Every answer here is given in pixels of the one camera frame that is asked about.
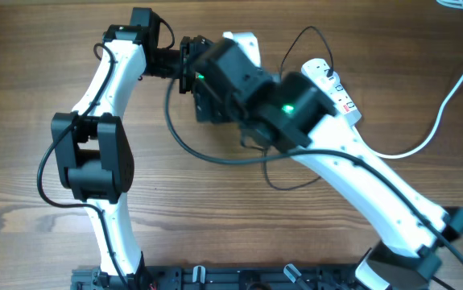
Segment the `white power strip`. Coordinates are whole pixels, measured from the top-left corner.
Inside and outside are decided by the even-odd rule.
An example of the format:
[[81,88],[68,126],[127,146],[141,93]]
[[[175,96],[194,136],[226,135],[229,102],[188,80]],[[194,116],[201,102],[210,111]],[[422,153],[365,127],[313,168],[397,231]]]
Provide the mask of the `white power strip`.
[[350,126],[361,119],[362,114],[341,84],[338,73],[329,74],[331,68],[324,59],[308,60],[302,65],[301,72],[333,101],[337,111],[345,116]]

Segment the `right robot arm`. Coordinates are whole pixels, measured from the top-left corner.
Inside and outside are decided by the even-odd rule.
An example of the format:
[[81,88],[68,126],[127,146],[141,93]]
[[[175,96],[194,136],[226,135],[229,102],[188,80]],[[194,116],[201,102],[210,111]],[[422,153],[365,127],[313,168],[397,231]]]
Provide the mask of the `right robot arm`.
[[379,236],[355,275],[369,289],[420,289],[463,235],[463,209],[423,197],[362,143],[330,88],[301,72],[276,81],[225,38],[197,57],[198,82],[257,144],[274,147],[334,187]]

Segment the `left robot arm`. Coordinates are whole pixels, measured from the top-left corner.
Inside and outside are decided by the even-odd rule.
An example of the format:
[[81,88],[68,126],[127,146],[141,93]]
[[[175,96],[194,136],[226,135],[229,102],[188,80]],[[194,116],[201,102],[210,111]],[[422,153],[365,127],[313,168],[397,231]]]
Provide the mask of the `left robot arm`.
[[178,78],[188,92],[194,74],[177,72],[211,46],[198,35],[185,37],[179,49],[158,45],[166,21],[150,8],[135,7],[127,25],[112,24],[93,50],[100,64],[88,90],[69,113],[51,123],[60,183],[72,192],[72,207],[82,208],[96,235],[101,264],[72,273],[73,289],[155,289],[130,222],[128,191],[134,157],[122,119],[136,84],[144,76]]

